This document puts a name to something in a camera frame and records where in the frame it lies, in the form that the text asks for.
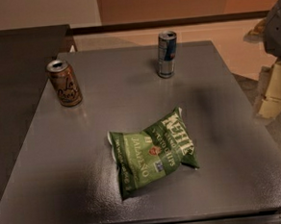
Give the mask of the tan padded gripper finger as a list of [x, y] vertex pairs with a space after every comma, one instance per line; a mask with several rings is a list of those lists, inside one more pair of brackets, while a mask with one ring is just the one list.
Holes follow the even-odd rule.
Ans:
[[281, 59], [271, 67], [263, 66], [259, 74], [256, 115], [264, 119], [276, 118], [281, 113]]

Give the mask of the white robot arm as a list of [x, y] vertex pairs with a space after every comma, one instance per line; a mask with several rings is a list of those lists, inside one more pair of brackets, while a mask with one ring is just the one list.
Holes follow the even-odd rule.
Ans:
[[255, 111], [262, 118], [276, 118], [281, 113], [281, 0], [267, 14], [263, 32], [265, 50], [276, 61], [271, 67], [261, 68]]

